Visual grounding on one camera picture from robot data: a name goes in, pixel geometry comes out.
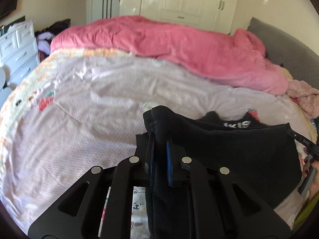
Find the black long-sleeve shirt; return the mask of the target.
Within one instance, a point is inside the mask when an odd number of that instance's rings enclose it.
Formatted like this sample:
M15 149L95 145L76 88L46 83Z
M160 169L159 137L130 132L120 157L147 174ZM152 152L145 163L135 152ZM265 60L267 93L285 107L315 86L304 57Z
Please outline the black long-sleeve shirt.
M155 137L152 178L146 189L151 238L177 238L174 191L168 183L168 141L206 168L234 173L275 213L301 179L298 152L294 139L287 134L288 124L268 126L246 114L247 127L238 127L237 122L227 126L215 112L193 120L164 106L146 111L143 119L146 134ZM288 225L283 215L277 215Z

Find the lilac patterned bed sheet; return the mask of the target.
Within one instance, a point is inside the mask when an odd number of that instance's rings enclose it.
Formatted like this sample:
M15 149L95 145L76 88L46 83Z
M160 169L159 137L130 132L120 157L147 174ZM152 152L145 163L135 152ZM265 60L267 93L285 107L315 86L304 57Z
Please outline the lilac patterned bed sheet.
M22 232L89 168L134 154L135 136L146 130L143 113L158 105L191 119L214 111L237 120L255 110L262 123L290 123L317 138L288 96L215 84L118 50L58 50L1 108L1 202Z

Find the light pink fluffy garment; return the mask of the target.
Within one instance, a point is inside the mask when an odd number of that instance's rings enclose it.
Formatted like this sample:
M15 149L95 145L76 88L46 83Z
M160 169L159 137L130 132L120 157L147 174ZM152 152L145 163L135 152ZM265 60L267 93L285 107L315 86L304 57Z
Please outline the light pink fluffy garment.
M289 81L287 96L299 105L308 119L318 118L318 93L318 89L305 81Z

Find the white drawer chest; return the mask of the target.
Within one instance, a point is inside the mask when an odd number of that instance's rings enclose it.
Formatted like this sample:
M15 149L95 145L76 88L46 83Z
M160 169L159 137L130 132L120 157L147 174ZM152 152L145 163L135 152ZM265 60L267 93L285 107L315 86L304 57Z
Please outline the white drawer chest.
M6 83L15 89L40 64L33 21L9 27L1 36L1 67Z

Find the grey quilted headboard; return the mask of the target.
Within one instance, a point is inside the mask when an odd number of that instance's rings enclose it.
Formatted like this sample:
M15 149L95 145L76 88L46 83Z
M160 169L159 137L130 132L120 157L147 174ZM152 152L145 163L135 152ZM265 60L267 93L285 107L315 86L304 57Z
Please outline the grey quilted headboard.
M286 32L252 17L248 31L262 40L267 58L287 69L297 80L318 88L318 55Z

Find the white glossy wardrobe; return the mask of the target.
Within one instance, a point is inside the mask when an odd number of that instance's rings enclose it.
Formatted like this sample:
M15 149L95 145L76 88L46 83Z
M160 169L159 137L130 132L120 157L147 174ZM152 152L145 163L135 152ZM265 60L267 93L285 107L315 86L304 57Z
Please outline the white glossy wardrobe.
M119 14L229 34L237 3L238 0L120 0Z

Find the pink plush duvet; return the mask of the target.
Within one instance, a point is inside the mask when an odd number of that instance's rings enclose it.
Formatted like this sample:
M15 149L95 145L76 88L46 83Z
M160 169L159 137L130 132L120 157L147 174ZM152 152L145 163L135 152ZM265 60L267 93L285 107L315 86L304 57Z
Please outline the pink plush duvet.
M266 58L262 41L245 29L230 36L141 16L119 16L69 27L51 42L51 51L70 48L117 49L164 59L219 84L273 95L288 89L282 68Z

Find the dark clothes pile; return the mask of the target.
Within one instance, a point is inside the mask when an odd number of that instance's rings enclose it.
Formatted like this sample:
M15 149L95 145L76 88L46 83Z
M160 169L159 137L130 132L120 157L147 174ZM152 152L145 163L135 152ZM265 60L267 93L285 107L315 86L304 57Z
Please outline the dark clothes pile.
M59 33L69 28L71 25L71 19L67 18L62 21L57 21L53 25L45 28L41 31L35 32L38 56L40 61L44 61L51 53L51 42Z

